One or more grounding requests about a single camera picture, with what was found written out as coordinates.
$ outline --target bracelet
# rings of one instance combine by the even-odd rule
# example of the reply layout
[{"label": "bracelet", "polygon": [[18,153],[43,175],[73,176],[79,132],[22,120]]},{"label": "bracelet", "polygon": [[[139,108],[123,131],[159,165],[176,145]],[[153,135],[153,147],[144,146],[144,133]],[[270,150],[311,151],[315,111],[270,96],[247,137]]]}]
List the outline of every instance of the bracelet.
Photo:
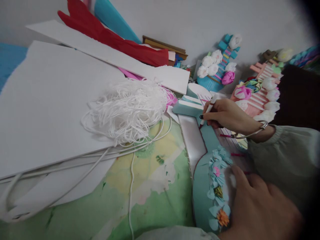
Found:
[{"label": "bracelet", "polygon": [[258,121],[258,122],[264,122],[264,124],[260,127],[260,129],[259,129],[258,131],[254,132],[254,133],[251,133],[251,134],[249,134],[249,135],[247,135],[247,136],[243,136],[243,137],[237,137],[237,136],[238,136],[238,133],[236,133],[236,134],[231,134],[230,137],[231,137],[231,138],[236,138],[236,139],[244,139],[244,138],[247,138],[247,137],[250,137],[250,136],[252,136],[252,135],[257,134],[258,132],[261,132],[262,130],[266,130],[266,127],[268,126],[268,122],[265,121],[265,120],[260,120],[260,121]]}]

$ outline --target teal paper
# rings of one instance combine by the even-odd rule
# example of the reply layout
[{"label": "teal paper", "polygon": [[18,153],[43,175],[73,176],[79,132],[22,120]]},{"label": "teal paper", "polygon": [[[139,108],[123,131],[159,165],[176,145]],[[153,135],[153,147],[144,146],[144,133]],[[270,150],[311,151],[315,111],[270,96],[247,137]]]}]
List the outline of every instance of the teal paper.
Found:
[{"label": "teal paper", "polygon": [[109,0],[97,0],[94,5],[94,14],[100,22],[120,37],[138,44],[142,43]]}]

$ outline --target person's right hand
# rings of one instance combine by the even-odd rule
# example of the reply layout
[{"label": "person's right hand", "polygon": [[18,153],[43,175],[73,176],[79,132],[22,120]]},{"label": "person's right hand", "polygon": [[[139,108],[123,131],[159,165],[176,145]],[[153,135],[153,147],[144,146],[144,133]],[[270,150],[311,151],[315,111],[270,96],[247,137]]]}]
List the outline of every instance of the person's right hand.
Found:
[{"label": "person's right hand", "polygon": [[237,190],[232,208],[232,225],[221,240],[294,240],[304,219],[297,207],[274,185],[258,175],[249,181],[243,171],[232,166]]},{"label": "person's right hand", "polygon": [[[203,119],[207,120],[208,125],[213,128],[219,128],[219,125],[240,133],[249,135],[260,129],[262,123],[254,120],[247,115],[238,105],[230,99],[220,99],[215,102],[211,112],[205,113],[210,102],[207,102],[203,109]],[[267,126],[266,130],[259,132],[251,137],[255,142],[267,141],[274,134],[275,129]]]}]

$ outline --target white cord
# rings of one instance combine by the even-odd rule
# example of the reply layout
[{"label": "white cord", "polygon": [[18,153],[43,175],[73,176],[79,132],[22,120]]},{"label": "white cord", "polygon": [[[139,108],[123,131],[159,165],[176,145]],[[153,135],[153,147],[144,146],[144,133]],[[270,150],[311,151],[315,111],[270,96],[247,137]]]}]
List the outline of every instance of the white cord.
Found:
[{"label": "white cord", "polygon": [[[18,222],[18,221],[22,221],[25,220],[27,218],[30,218],[32,216],[34,216],[35,214],[37,214],[38,212],[42,211],[43,209],[51,206],[52,204],[54,204],[55,202],[59,201],[61,198],[63,198],[65,195],[67,195],[72,189],[74,189],[98,164],[99,162],[102,160],[102,158],[107,154],[107,152],[109,151],[110,148],[107,148],[107,150],[101,155],[101,157],[95,162],[95,164],[85,173],[83,174],[80,179],[68,190],[66,191],[64,194],[62,194],[59,198],[51,201],[49,204],[46,204],[44,207],[42,207],[40,210],[34,211],[34,212],[30,212],[27,215],[23,215],[20,218],[17,219],[6,219],[6,221],[9,222]],[[4,203],[5,203],[5,216],[9,217],[9,213],[8,213],[8,205],[7,205],[7,199],[9,197],[10,192],[12,191],[15,183],[20,179],[20,177],[22,176],[22,174],[18,174],[15,176],[14,180],[9,184],[9,186],[6,188],[4,194],[2,194],[1,199],[5,199]]]},{"label": "white cord", "polygon": [[[125,149],[122,149],[122,150],[119,150],[119,151],[108,152],[106,155],[125,152],[125,151],[127,151],[127,150],[131,150],[131,149],[133,149],[133,148],[137,148],[137,147],[140,147],[140,146],[143,146],[143,147],[138,148],[138,149],[135,149],[134,151],[125,152],[125,153],[123,153],[123,154],[119,154],[119,155],[116,155],[116,156],[112,156],[112,157],[108,157],[108,158],[102,159],[102,161],[106,161],[106,160],[110,160],[110,159],[114,159],[114,158],[117,158],[117,157],[121,157],[121,156],[128,155],[128,154],[130,154],[130,153],[139,151],[140,149],[146,147],[147,145],[149,145],[149,144],[152,143],[152,142],[155,142],[155,141],[160,140],[161,138],[165,137],[165,136],[170,132],[171,126],[172,126],[172,119],[170,118],[170,126],[169,126],[168,131],[167,131],[164,135],[162,135],[161,137],[158,138],[158,136],[159,136],[160,133],[162,132],[163,126],[164,126],[164,123],[163,123],[163,119],[162,119],[161,129],[160,129],[160,131],[158,132],[158,134],[157,134],[151,141],[148,141],[148,142],[146,142],[146,143],[141,143],[141,144],[138,144],[138,145],[136,145],[136,146],[129,147],[129,148],[125,148]],[[100,157],[100,156],[101,156],[101,154],[88,154],[88,155],[89,155],[89,157]],[[95,163],[95,160],[93,160],[93,161],[88,161],[88,162],[85,162],[85,163],[78,163],[78,164],[71,165],[71,166],[59,167],[59,168],[48,169],[48,170],[38,171],[38,172],[34,172],[34,173],[24,174],[20,179],[25,179],[25,178],[35,177],[35,176],[39,176],[39,175],[49,174],[49,173],[52,173],[52,172],[57,172],[57,171],[61,171],[61,170],[69,169],[69,168],[84,166],[84,165],[88,165],[88,164],[92,164],[92,163]],[[0,184],[2,184],[2,183],[7,183],[7,182],[11,182],[11,181],[13,180],[13,178],[14,178],[14,177],[5,178],[5,179],[3,179],[3,180],[0,181]]]},{"label": "white cord", "polygon": [[132,240],[134,240],[134,233],[133,233],[133,229],[132,229],[132,224],[131,224],[131,199],[132,199],[132,185],[133,185],[133,180],[134,180],[134,174],[133,174],[133,161],[134,161],[134,156],[136,155],[136,153],[133,153],[133,157],[132,157],[132,162],[131,162],[131,174],[132,174],[132,180],[131,180],[131,185],[130,185],[130,197],[129,197],[129,226],[131,229],[131,236],[132,236]]},{"label": "white cord", "polygon": [[[77,167],[77,166],[82,166],[82,165],[87,165],[87,164],[92,164],[94,161],[91,161],[91,162],[87,162],[87,163],[81,163],[81,164],[77,164],[77,165],[73,165],[73,166],[68,166],[68,167],[61,167],[61,168],[56,168],[56,169],[50,169],[50,170],[47,170],[47,171],[41,171],[41,172],[36,172],[36,173],[31,173],[31,174],[26,174],[25,176],[23,176],[23,173],[20,173],[20,174],[17,174],[15,177],[11,178],[11,179],[4,179],[2,181],[0,181],[0,184],[3,183],[4,181],[5,182],[9,182],[11,181],[11,183],[8,185],[8,187],[5,189],[5,191],[3,192],[3,194],[1,195],[0,197],[0,212],[1,214],[5,213],[4,214],[4,217],[6,219],[3,219],[7,222],[17,222],[17,221],[22,221],[22,220],[25,220],[29,217],[32,217],[34,216],[35,214],[37,214],[38,212],[42,211],[43,209],[51,206],[52,204],[54,204],[55,202],[59,201],[61,198],[63,198],[66,194],[68,194],[71,190],[73,190],[98,164],[100,161],[105,161],[105,160],[109,160],[109,159],[114,159],[115,157],[120,157],[120,156],[124,156],[124,155],[128,155],[130,153],[134,153],[134,156],[135,156],[135,152],[148,146],[149,144],[151,144],[152,142],[154,141],[158,141],[160,140],[161,138],[165,137],[171,130],[171,126],[172,126],[172,119],[170,118],[170,126],[169,126],[169,129],[168,131],[162,135],[161,137],[158,137],[160,135],[160,133],[162,132],[162,129],[163,129],[163,126],[164,126],[164,122],[163,122],[163,119],[162,119],[162,125],[161,125],[161,129],[160,131],[158,132],[158,134],[149,142],[147,143],[143,143],[143,144],[139,144],[137,146],[134,146],[134,147],[130,147],[130,148],[126,148],[126,149],[122,149],[120,151],[115,151],[113,153],[117,153],[117,152],[123,152],[123,151],[127,151],[129,149],[132,149],[132,148],[136,148],[136,147],[139,147],[137,149],[134,149],[133,151],[129,151],[129,152],[125,152],[123,154],[119,154],[117,156],[113,156],[113,157],[107,157],[105,159],[103,159],[104,156],[107,155],[108,151],[110,150],[110,148],[107,148],[106,151],[100,156],[100,158],[94,163],[94,165],[80,178],[80,180],[74,184],[72,186],[72,188],[70,188],[67,192],[65,192],[62,196],[60,196],[58,199],[55,199],[54,201],[50,202],[49,204],[45,205],[45,207],[41,208],[40,210],[37,210],[35,212],[32,212],[32,213],[29,213],[27,215],[23,215],[21,216],[20,218],[18,219],[12,219],[12,217],[9,216],[9,213],[8,213],[8,204],[7,204],[7,201],[8,201],[8,197],[9,197],[9,194],[11,193],[11,191],[13,190],[15,184],[18,182],[19,179],[22,179],[22,178],[27,178],[27,177],[32,177],[32,176],[38,176],[38,175],[43,175],[43,174],[47,174],[47,173],[51,173],[51,172],[55,172],[55,171],[61,171],[61,170],[64,170],[64,169],[68,169],[68,168],[72,168],[72,167]],[[133,175],[133,160],[132,160],[132,163],[131,163],[131,173],[132,173],[132,182],[131,182],[131,187],[130,187],[130,199],[129,199],[129,224],[131,224],[131,214],[130,214],[130,211],[131,211],[131,191],[132,191],[132,183],[133,183],[133,178],[134,178],[134,175]],[[133,230],[132,230],[132,226],[130,226],[131,228],[131,232],[132,232],[132,239],[134,239],[134,235],[133,235]]]}]

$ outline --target white wall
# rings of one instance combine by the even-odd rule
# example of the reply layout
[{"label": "white wall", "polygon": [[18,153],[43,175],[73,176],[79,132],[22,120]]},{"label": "white wall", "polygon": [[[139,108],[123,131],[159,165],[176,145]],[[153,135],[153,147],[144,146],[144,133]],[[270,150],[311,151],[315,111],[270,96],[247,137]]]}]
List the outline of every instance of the white wall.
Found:
[{"label": "white wall", "polygon": [[[138,37],[142,35],[184,48],[185,63],[195,64],[224,34],[241,33],[236,58],[240,68],[256,62],[266,49],[291,47],[295,53],[315,44],[305,16],[293,0],[111,0]],[[0,42],[28,46],[47,41],[24,26],[57,19],[66,0],[1,0]]]}]

